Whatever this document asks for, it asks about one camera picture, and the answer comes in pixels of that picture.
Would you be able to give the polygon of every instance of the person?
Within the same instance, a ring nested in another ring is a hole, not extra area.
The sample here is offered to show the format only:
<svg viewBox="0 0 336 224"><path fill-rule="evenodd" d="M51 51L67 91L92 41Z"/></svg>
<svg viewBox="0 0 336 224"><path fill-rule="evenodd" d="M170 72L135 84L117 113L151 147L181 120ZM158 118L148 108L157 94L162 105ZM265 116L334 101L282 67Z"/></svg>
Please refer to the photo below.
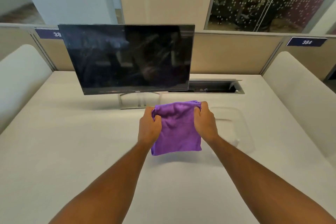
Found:
<svg viewBox="0 0 336 224"><path fill-rule="evenodd" d="M161 117L147 107L140 119L136 145L72 199L50 224L121 224L131 205L146 156L161 131ZM207 102L195 108L197 132L215 152L238 192L261 224L336 224L315 201L250 158L217 133Z"/></svg>

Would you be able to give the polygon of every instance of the purple cloth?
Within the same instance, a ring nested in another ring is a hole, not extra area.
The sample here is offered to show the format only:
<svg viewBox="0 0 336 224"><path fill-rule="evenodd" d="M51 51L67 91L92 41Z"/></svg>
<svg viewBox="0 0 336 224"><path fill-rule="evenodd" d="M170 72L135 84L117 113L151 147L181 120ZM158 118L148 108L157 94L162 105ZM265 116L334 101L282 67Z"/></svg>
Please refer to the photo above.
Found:
<svg viewBox="0 0 336 224"><path fill-rule="evenodd" d="M162 130L151 148L153 156L175 151L201 151L201 136L194 125L194 108L201 108L201 102L176 102L157 105L152 117L160 115Z"/></svg>

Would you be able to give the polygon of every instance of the monitor stand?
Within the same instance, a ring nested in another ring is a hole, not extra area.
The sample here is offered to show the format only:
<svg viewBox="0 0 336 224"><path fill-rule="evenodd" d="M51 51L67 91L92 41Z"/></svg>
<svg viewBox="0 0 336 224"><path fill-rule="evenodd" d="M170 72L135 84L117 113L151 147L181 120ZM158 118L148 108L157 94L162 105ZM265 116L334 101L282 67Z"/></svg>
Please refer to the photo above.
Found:
<svg viewBox="0 0 336 224"><path fill-rule="evenodd" d="M161 102L161 95L157 92L140 92L118 94L120 109L155 107Z"/></svg>

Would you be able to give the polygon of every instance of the finger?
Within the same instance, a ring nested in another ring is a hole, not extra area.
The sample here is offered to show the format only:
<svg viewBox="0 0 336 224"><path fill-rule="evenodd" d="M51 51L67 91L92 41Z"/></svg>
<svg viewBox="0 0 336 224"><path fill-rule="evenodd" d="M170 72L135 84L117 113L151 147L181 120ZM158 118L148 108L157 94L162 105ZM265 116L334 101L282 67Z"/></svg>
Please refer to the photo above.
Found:
<svg viewBox="0 0 336 224"><path fill-rule="evenodd" d="M203 111L203 109L204 109L204 110L209 110L208 102L203 101L203 102L201 103L201 110Z"/></svg>
<svg viewBox="0 0 336 224"><path fill-rule="evenodd" d="M152 110L154 110L154 107L147 106L145 109L145 113L143 114L144 116L151 116L152 115Z"/></svg>
<svg viewBox="0 0 336 224"><path fill-rule="evenodd" d="M194 117L199 117L201 115L201 110L196 106L194 108Z"/></svg>
<svg viewBox="0 0 336 224"><path fill-rule="evenodd" d="M156 122L158 122L158 123L161 123L161 116L160 115L156 115L155 117L154 117L154 122L156 123Z"/></svg>

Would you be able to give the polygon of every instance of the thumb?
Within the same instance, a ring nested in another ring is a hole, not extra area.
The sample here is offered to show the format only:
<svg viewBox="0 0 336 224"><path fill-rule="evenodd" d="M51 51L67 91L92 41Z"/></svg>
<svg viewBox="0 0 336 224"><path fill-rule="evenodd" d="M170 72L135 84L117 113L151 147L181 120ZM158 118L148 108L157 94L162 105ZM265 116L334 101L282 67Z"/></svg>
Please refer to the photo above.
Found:
<svg viewBox="0 0 336 224"><path fill-rule="evenodd" d="M155 115L154 120L155 120L155 122L161 123L161 116L160 115Z"/></svg>
<svg viewBox="0 0 336 224"><path fill-rule="evenodd" d="M194 118L201 115L201 110L198 107L194 108Z"/></svg>

